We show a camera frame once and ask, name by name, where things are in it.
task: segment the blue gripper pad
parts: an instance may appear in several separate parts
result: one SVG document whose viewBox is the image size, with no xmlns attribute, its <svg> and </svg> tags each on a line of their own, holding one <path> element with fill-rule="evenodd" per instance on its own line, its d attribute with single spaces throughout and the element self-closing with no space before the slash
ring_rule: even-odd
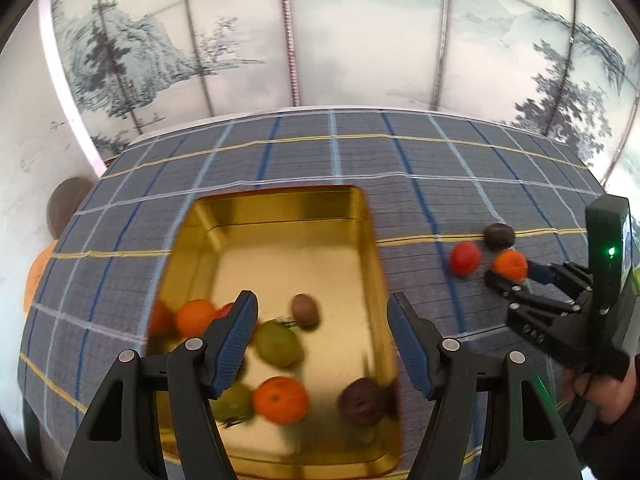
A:
<svg viewBox="0 0 640 480">
<path fill-rule="evenodd" d="M 226 318 L 231 319 L 232 324 L 216 355 L 216 371 L 211 381 L 214 399 L 222 395 L 222 392 L 236 380 L 244 350 L 254 333 L 255 322 L 258 319 L 258 300 L 255 294 L 243 290 Z"/>
<path fill-rule="evenodd" d="M 433 381 L 429 377 L 429 357 L 395 294 L 386 304 L 386 321 L 396 340 L 396 346 L 411 384 L 423 397 L 429 399 L 435 390 Z"/>
</svg>

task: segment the kiwi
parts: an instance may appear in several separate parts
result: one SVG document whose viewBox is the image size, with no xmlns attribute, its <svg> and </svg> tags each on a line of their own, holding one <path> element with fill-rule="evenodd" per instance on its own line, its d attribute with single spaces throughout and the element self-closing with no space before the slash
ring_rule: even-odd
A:
<svg viewBox="0 0 640 480">
<path fill-rule="evenodd" d="M 516 234 L 507 224 L 488 225 L 482 231 L 484 244 L 491 251 L 503 251 L 511 247 L 516 241 Z"/>
<path fill-rule="evenodd" d="M 291 315 L 300 328 L 312 328 L 320 323 L 318 302 L 308 294 L 297 294 L 291 300 Z"/>
<path fill-rule="evenodd" d="M 292 367 L 305 357 L 295 332 L 274 319 L 258 327 L 254 335 L 254 346 L 263 361 L 277 368 Z"/>
</svg>

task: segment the metal window mullion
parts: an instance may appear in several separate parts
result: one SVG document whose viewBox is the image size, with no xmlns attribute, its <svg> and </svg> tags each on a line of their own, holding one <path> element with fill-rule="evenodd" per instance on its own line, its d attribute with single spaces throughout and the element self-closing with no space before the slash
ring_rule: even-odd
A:
<svg viewBox="0 0 640 480">
<path fill-rule="evenodd" d="M 290 0 L 280 0 L 282 17 L 284 19 L 287 62 L 289 64 L 289 82 L 291 84 L 291 100 L 294 106 L 300 106 L 300 90 L 298 89 L 298 65 L 296 62 L 296 47 L 293 41 L 293 19 L 291 17 Z"/>
<path fill-rule="evenodd" d="M 569 37 L 569 48 L 566 53 L 566 63 L 564 65 L 564 73 L 562 74 L 562 80 L 560 81 L 560 86 L 558 88 L 558 94 L 556 95 L 554 101 L 554 107 L 551 110 L 551 114 L 549 115 L 549 121 L 546 124 L 545 130 L 542 133 L 545 137 L 549 136 L 549 129 L 551 128 L 551 124 L 554 121 L 554 117 L 556 113 L 558 113 L 558 108 L 560 106 L 560 99 L 562 99 L 562 93 L 564 92 L 564 86 L 566 85 L 566 80 L 569 76 L 569 67 L 571 66 L 571 56 L 574 51 L 574 41 L 575 41 L 575 21 L 577 19 L 577 7 L 578 0 L 572 0 L 573 9 L 572 9 L 572 18 L 571 18 L 571 36 Z"/>
<path fill-rule="evenodd" d="M 193 48 L 193 59 L 196 62 L 196 70 L 198 72 L 198 79 L 200 81 L 200 87 L 202 88 L 202 94 L 204 95 L 204 101 L 207 103 L 207 110 L 209 111 L 209 117 L 214 117 L 213 104 L 211 103 L 211 97 L 209 95 L 209 89 L 207 88 L 207 82 L 204 79 L 204 70 L 202 68 L 202 60 L 200 59 L 200 52 L 198 51 L 198 43 L 196 41 L 196 33 L 193 27 L 193 16 L 191 15 L 191 1 L 182 0 L 184 3 L 184 12 L 187 16 L 187 25 L 189 26 L 189 36 L 191 39 L 191 47 Z"/>
<path fill-rule="evenodd" d="M 122 95 L 123 100 L 126 102 L 127 107 L 129 108 L 129 114 L 131 114 L 131 118 L 133 119 L 133 122 L 136 125 L 136 130 L 138 131 L 139 135 L 142 135 L 142 127 L 140 126 L 140 122 L 138 121 L 138 118 L 136 117 L 136 114 L 133 111 L 133 108 L 134 108 L 133 102 L 129 98 L 129 95 L 127 94 L 124 88 L 124 84 L 122 83 L 122 78 L 120 78 L 120 74 L 116 70 L 116 63 L 113 59 L 113 52 L 111 51 L 111 47 L 109 44 L 109 35 L 107 33 L 107 23 L 106 23 L 106 20 L 104 19 L 104 11 L 102 10 L 102 0 L 98 0 L 97 5 L 98 5 L 98 15 L 100 16 L 100 25 L 102 26 L 104 39 L 107 43 L 106 45 L 107 58 L 108 58 L 107 61 L 109 62 L 109 65 L 111 67 L 111 73 L 115 76 L 116 81 L 118 82 L 118 88 L 120 88 L 120 94 Z"/>
<path fill-rule="evenodd" d="M 449 29 L 449 0 L 442 0 L 442 21 L 440 27 L 440 47 L 438 49 L 438 66 L 436 77 L 433 82 L 433 92 L 431 94 L 431 110 L 438 110 L 440 107 L 440 94 L 442 92 L 442 73 L 444 71 L 444 59 L 447 52 L 447 36 Z"/>
</svg>

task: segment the screw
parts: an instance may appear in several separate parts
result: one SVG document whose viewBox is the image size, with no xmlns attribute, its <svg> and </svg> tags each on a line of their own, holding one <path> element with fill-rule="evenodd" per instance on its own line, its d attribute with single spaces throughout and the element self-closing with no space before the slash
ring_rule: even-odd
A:
<svg viewBox="0 0 640 480">
<path fill-rule="evenodd" d="M 118 355 L 118 360 L 121 363 L 128 363 L 135 356 L 136 356 L 136 353 L 133 350 L 123 350 L 122 352 L 120 352 L 120 355 Z"/>
<path fill-rule="evenodd" d="M 460 343 L 455 339 L 445 339 L 442 342 L 442 347 L 445 350 L 449 350 L 449 352 L 455 352 L 456 350 L 460 349 Z"/>
<path fill-rule="evenodd" d="M 191 339 L 187 339 L 187 341 L 184 343 L 184 347 L 187 350 L 197 350 L 201 346 L 202 339 L 200 339 L 199 337 L 192 337 Z"/>
<path fill-rule="evenodd" d="M 511 361 L 518 365 L 521 365 L 525 361 L 524 354 L 522 354 L 522 352 L 518 352 L 517 350 L 514 350 L 509 354 L 509 359 L 511 359 Z"/>
</svg>

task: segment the human hand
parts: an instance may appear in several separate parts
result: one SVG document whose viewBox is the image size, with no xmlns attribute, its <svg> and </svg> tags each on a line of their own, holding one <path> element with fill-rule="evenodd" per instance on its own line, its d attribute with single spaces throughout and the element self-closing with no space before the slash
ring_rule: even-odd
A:
<svg viewBox="0 0 640 480">
<path fill-rule="evenodd" d="M 583 396 L 591 374 L 578 376 L 573 370 L 562 372 L 561 399 L 571 402 L 576 395 Z M 604 424 L 616 422 L 630 406 L 636 394 L 636 361 L 631 359 L 625 380 L 620 382 L 610 376 L 595 376 L 587 392 L 587 400 L 599 407 L 598 419 Z"/>
</svg>

